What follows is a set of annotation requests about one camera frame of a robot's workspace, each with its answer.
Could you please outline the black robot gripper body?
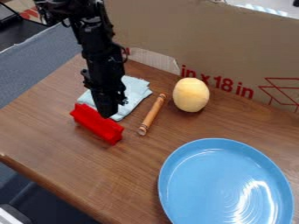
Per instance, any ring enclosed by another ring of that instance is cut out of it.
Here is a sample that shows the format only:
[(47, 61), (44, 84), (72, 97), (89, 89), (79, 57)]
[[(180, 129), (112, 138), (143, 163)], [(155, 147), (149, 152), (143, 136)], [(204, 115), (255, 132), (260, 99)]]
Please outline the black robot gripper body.
[(105, 51), (81, 51), (81, 56), (87, 61), (88, 70), (83, 71), (84, 84), (103, 85), (108, 82), (119, 81), (125, 74), (123, 53), (120, 49)]

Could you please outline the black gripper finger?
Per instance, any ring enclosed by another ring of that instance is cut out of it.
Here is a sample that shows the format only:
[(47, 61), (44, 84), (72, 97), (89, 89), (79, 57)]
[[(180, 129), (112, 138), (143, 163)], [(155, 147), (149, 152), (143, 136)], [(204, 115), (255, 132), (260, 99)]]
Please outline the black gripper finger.
[(107, 117), (111, 117), (117, 112), (117, 96), (112, 94), (107, 98)]
[(96, 109), (97, 109), (97, 112), (100, 113), (100, 115), (103, 117), (107, 116), (107, 106), (105, 106), (105, 95), (96, 91), (96, 90), (92, 90), (91, 91), (91, 95), (92, 95), (92, 99), (93, 99), (93, 102), (95, 102), (95, 106), (96, 106)]

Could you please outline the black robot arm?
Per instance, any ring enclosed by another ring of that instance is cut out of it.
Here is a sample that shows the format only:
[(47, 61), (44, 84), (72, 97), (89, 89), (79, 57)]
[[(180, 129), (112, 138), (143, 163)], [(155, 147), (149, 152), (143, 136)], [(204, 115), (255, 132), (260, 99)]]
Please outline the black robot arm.
[(117, 106), (127, 104), (124, 47), (113, 42), (113, 25), (109, 22), (104, 0), (33, 0), (45, 23), (64, 23), (81, 45), (87, 69), (81, 70), (84, 87), (89, 90), (97, 112), (109, 118)]

